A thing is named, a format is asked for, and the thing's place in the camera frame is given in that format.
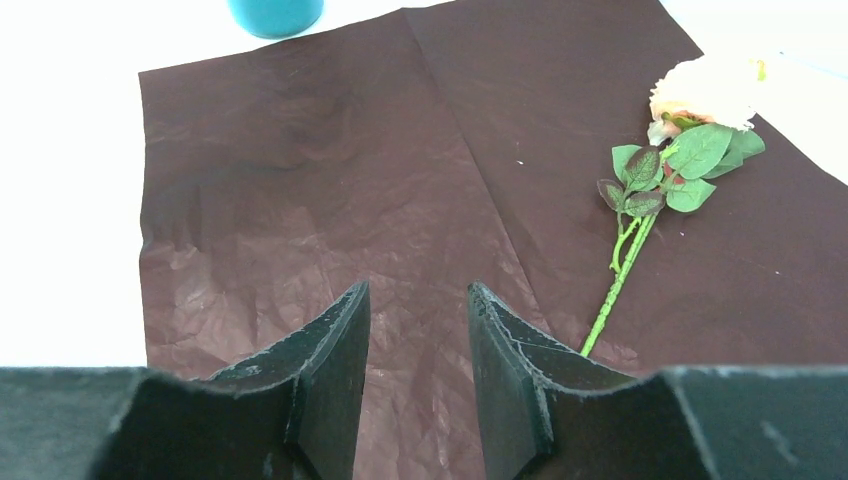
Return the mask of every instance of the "white surface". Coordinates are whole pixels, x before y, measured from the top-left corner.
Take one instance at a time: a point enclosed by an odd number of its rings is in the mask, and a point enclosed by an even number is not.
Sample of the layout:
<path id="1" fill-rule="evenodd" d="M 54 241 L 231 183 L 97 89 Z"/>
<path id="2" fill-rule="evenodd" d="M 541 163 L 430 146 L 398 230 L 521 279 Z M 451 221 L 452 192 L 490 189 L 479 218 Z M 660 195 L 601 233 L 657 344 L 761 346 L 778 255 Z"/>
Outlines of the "white surface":
<path id="1" fill-rule="evenodd" d="M 324 16 L 305 34 L 442 1 L 326 0 Z M 707 51 L 746 44 L 847 70 L 848 37 L 840 32 L 848 2 L 665 3 Z M 772 6 L 770 15 L 748 13 L 762 3 Z M 267 43 L 239 30 L 224 0 L 0 4 L 0 365 L 146 363 L 136 73 Z M 839 138 L 841 125 L 817 120 L 841 120 L 848 82 L 789 61 L 770 67 L 763 116 L 848 182 L 848 160 L 825 140 Z"/>

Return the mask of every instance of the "leaf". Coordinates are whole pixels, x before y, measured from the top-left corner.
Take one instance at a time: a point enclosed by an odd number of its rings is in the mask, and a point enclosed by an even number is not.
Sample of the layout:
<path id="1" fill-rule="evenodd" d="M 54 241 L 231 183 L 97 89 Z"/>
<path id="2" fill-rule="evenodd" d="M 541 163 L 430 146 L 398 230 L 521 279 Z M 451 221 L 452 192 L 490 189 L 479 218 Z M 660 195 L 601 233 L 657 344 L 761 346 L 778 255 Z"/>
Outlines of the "leaf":
<path id="1" fill-rule="evenodd" d="M 657 174 L 654 175 L 654 182 L 655 182 L 654 187 L 660 186 L 660 183 L 662 183 L 662 179 L 663 179 L 663 169 L 660 168 L 659 170 L 657 170 Z"/>
<path id="2" fill-rule="evenodd" d="M 624 213 L 633 218 L 659 213 L 665 206 L 665 197 L 660 192 L 638 192 L 624 202 Z"/>
<path id="3" fill-rule="evenodd" d="M 624 206 L 624 190 L 615 180 L 598 180 L 598 191 L 614 211 L 617 212 Z"/>
<path id="4" fill-rule="evenodd" d="M 642 147 L 630 157 L 624 166 L 624 184 L 631 191 L 651 190 L 657 186 L 657 173 L 660 170 L 660 150 L 648 145 Z"/>
<path id="5" fill-rule="evenodd" d="M 715 191 L 715 185 L 700 178 L 688 180 L 682 185 L 674 185 L 668 191 L 666 203 L 678 212 L 689 213 L 701 208 Z"/>
<path id="6" fill-rule="evenodd" d="M 734 130 L 733 136 L 730 139 L 730 145 L 727 147 L 727 151 L 738 152 L 742 155 L 742 159 L 744 160 L 765 152 L 766 144 L 759 135 L 754 133 L 753 130 L 747 130 L 744 132 Z"/>
<path id="7" fill-rule="evenodd" d="M 715 123 L 686 130 L 674 139 L 677 151 L 666 161 L 686 180 L 701 178 L 724 157 L 732 136 L 730 128 Z"/>
<path id="8" fill-rule="evenodd" d="M 712 180 L 713 178 L 719 177 L 741 167 L 743 161 L 742 155 L 740 155 L 739 152 L 728 150 L 728 152 L 724 155 L 724 158 L 718 162 L 718 165 L 701 178 Z"/>
<path id="9" fill-rule="evenodd" d="M 763 153 L 765 150 L 766 144 L 763 139 L 753 131 L 740 132 L 734 130 L 730 144 L 727 146 L 727 153 L 724 154 L 718 165 L 702 178 L 709 180 L 736 170 L 742 166 L 746 158 Z"/>
<path id="10" fill-rule="evenodd" d="M 640 148 L 642 147 L 639 145 L 619 145 L 612 147 L 612 169 L 615 171 L 615 176 L 622 183 L 626 183 L 624 181 L 624 166 L 627 165 L 633 154 L 638 152 Z"/>

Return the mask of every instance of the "teal container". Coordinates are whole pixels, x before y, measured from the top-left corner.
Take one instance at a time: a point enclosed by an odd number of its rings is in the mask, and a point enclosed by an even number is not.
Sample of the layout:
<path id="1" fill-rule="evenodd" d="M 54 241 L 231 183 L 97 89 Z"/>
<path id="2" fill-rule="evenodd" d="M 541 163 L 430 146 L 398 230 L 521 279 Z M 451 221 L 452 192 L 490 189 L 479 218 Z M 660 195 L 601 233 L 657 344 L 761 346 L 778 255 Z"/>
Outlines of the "teal container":
<path id="1" fill-rule="evenodd" d="M 324 0 L 227 0 L 241 28 L 259 38 L 298 34 L 318 20 Z"/>

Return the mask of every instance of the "flower stem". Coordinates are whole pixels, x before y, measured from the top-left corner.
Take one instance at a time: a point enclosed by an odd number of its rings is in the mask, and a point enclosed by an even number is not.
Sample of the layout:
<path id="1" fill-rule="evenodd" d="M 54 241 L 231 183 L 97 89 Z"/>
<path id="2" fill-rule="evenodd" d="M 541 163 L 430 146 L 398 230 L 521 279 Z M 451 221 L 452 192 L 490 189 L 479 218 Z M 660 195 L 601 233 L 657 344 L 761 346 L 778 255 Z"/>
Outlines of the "flower stem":
<path id="1" fill-rule="evenodd" d="M 621 292 L 621 287 L 624 286 L 624 281 L 627 280 L 627 275 L 630 273 L 630 269 L 633 268 L 636 256 L 639 255 L 639 250 L 642 249 L 642 245 L 648 238 L 648 233 L 650 232 L 651 227 L 654 226 L 654 221 L 656 219 L 656 215 L 649 215 L 640 222 L 639 230 L 636 232 L 636 238 L 633 239 L 633 244 L 630 245 L 630 249 L 624 257 L 624 264 L 621 266 L 621 271 L 616 274 L 615 281 L 610 287 L 609 292 L 607 292 L 607 298 L 604 300 L 603 306 L 601 306 L 601 311 L 598 313 L 598 317 L 595 319 L 594 325 L 592 325 L 592 331 L 589 332 L 589 336 L 586 338 L 586 343 L 583 344 L 583 349 L 580 351 L 580 354 L 584 357 L 588 357 L 589 353 L 592 352 L 592 348 L 595 347 L 595 342 L 598 340 L 598 336 L 600 336 L 601 332 L 604 330 L 607 317 L 609 316 L 610 311 L 612 311 L 612 306 L 615 304 L 615 300 L 618 298 L 619 292 Z"/>
<path id="2" fill-rule="evenodd" d="M 641 218 L 634 218 L 630 222 L 630 225 L 627 226 L 627 231 L 624 233 L 621 232 L 621 224 L 619 223 L 618 241 L 615 242 L 615 248 L 612 250 L 612 262 L 610 263 L 610 270 L 614 271 L 616 275 L 621 273 L 621 263 L 619 262 L 619 258 L 621 258 L 621 247 L 624 245 L 624 242 L 630 238 L 630 235 L 633 233 L 636 225 L 639 225 L 641 222 Z"/>

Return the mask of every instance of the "peach rose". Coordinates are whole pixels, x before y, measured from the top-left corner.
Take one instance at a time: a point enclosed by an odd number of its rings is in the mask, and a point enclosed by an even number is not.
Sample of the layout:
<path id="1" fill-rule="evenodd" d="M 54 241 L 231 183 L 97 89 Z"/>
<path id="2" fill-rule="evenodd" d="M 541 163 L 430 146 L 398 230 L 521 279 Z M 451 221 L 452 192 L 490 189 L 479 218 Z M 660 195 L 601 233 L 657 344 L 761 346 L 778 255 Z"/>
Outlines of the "peach rose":
<path id="1" fill-rule="evenodd" d="M 677 64 L 651 89 L 651 145 L 676 137 L 681 127 L 690 125 L 718 123 L 742 131 L 753 128 L 751 101 L 754 88 L 764 79 L 762 60 L 703 55 Z"/>

